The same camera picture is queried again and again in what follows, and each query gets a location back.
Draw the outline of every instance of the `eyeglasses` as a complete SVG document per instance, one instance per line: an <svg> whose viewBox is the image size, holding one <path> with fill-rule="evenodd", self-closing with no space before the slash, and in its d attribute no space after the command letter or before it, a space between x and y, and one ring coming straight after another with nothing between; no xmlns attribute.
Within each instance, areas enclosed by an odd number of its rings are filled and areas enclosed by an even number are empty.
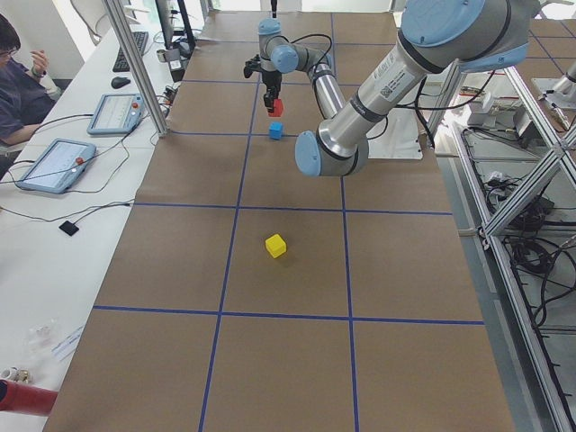
<svg viewBox="0 0 576 432"><path fill-rule="evenodd" d="M9 51L0 51L0 59L13 57L18 52L18 49L10 49Z"/></svg>

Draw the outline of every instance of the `dark shirt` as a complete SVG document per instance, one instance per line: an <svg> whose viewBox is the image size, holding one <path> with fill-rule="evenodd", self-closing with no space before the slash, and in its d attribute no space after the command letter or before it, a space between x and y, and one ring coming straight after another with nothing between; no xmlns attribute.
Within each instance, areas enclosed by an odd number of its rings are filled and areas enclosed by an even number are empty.
<svg viewBox="0 0 576 432"><path fill-rule="evenodd" d="M46 89L27 70L13 59L0 67L0 139L24 125L42 123L54 106Z"/></svg>

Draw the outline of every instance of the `clear plastic item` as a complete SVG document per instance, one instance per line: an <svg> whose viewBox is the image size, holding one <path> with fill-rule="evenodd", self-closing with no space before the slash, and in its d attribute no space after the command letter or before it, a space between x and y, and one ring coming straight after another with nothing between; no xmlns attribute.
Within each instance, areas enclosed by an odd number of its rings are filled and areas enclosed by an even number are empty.
<svg viewBox="0 0 576 432"><path fill-rule="evenodd" d="M59 341L59 324L49 319L37 327L29 328L24 338L24 349L31 357L44 357Z"/></svg>

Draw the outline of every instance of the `red object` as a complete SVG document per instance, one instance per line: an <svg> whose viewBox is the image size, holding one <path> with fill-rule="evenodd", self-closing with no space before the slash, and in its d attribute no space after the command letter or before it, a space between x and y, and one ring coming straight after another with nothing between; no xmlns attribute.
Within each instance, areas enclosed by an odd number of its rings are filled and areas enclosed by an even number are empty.
<svg viewBox="0 0 576 432"><path fill-rule="evenodd" d="M268 117L280 117L284 112L282 99L274 99L274 110L268 113Z"/></svg>
<svg viewBox="0 0 576 432"><path fill-rule="evenodd" d="M0 411L47 417L57 396L57 391L0 380Z"/></svg>

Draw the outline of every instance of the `keyboard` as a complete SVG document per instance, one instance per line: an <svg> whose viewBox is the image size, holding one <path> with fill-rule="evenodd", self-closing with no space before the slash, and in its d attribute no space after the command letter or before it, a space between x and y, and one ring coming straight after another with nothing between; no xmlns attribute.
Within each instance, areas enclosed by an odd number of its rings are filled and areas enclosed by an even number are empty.
<svg viewBox="0 0 576 432"><path fill-rule="evenodd" d="M134 37L138 51L140 51L140 55L143 55L144 50L146 49L146 42L148 41L148 32L133 31L132 36ZM129 70L130 66L128 65L128 60L126 59L126 56L124 56L122 48L120 48L118 49L118 56L116 56L112 72L128 72Z"/></svg>

